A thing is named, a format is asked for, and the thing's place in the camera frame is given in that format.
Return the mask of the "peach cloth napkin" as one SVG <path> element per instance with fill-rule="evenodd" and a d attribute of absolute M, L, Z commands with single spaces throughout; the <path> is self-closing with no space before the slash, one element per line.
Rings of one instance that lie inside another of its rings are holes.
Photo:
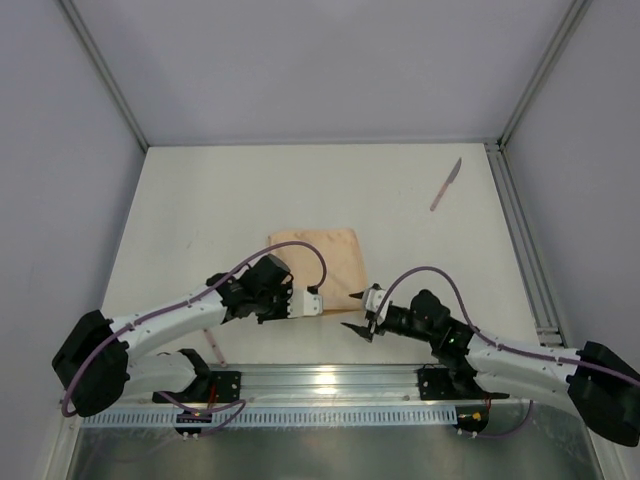
<path fill-rule="evenodd" d="M 268 237 L 268 245 L 302 241 L 314 246 L 325 259 L 327 276 L 319 288 L 324 310 L 329 313 L 356 311 L 361 303 L 350 294 L 369 286 L 365 262 L 356 232 L 351 228 L 294 229 Z M 273 252 L 291 270 L 296 289 L 316 285 L 322 276 L 317 256 L 308 248 L 288 246 Z"/>

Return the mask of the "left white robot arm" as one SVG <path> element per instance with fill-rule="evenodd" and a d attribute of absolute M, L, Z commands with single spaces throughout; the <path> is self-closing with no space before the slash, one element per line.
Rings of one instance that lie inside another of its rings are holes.
<path fill-rule="evenodd" d="M 268 254 L 146 312 L 113 318 L 99 310 L 84 314 L 52 360 L 64 388 L 63 415 L 94 416 L 138 393 L 202 391 L 209 371 L 197 352 L 158 355 L 156 349 L 251 315 L 261 322 L 286 319 L 292 296 L 290 268 Z"/>

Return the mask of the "pink-handled table knife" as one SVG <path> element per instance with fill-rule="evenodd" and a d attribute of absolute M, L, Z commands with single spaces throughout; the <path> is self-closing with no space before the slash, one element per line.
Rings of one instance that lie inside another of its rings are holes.
<path fill-rule="evenodd" d="M 442 184 L 442 186 L 440 187 L 438 193 L 436 194 L 434 200 L 432 201 L 431 205 L 430 205 L 430 211 L 434 212 L 440 201 L 442 200 L 443 196 L 445 195 L 448 187 L 455 181 L 456 177 L 458 176 L 461 166 L 462 166 L 462 161 L 463 159 L 461 157 L 458 158 L 458 160 L 456 161 L 456 163 L 454 164 L 452 170 L 450 171 L 448 177 L 446 178 L 446 180 L 444 181 L 444 183 Z"/>

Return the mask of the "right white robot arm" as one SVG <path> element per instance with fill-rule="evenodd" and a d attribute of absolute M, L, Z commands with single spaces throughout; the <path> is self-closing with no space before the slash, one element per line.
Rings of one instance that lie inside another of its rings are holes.
<path fill-rule="evenodd" d="M 371 341 L 386 333 L 425 342 L 464 398 L 508 396 L 531 400 L 580 418 L 599 436 L 627 447 L 639 444 L 639 374 L 607 346 L 580 349 L 509 343 L 455 319 L 430 291 L 398 307 L 373 285 L 355 293 L 365 311 L 353 326 Z"/>

